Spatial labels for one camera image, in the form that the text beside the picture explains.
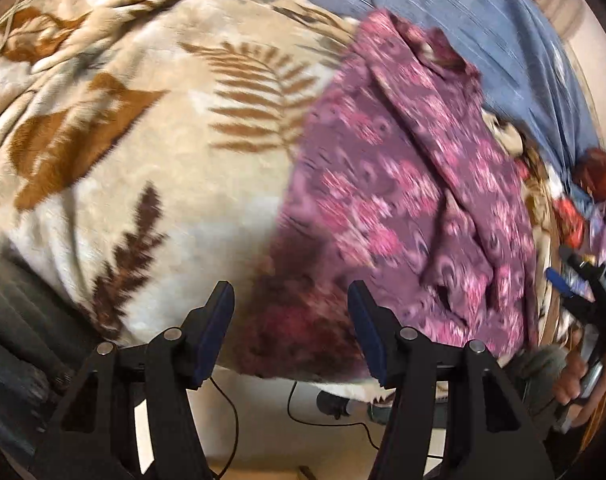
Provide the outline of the right hand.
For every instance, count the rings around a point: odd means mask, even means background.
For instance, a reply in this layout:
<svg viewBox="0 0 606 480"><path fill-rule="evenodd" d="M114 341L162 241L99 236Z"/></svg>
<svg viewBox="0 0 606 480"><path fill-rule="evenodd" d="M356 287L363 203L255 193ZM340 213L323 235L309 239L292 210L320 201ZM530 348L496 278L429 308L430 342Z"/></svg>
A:
<svg viewBox="0 0 606 480"><path fill-rule="evenodd" d="M601 376L585 404L583 406L574 404L568 410L571 428L585 425L606 394L606 355L602 359L602 365ZM587 363L580 357L580 352L577 349L572 350L566 356L565 368L553 385L554 398L562 405L568 405L575 401L580 396L580 380L587 374L587 371Z"/></svg>

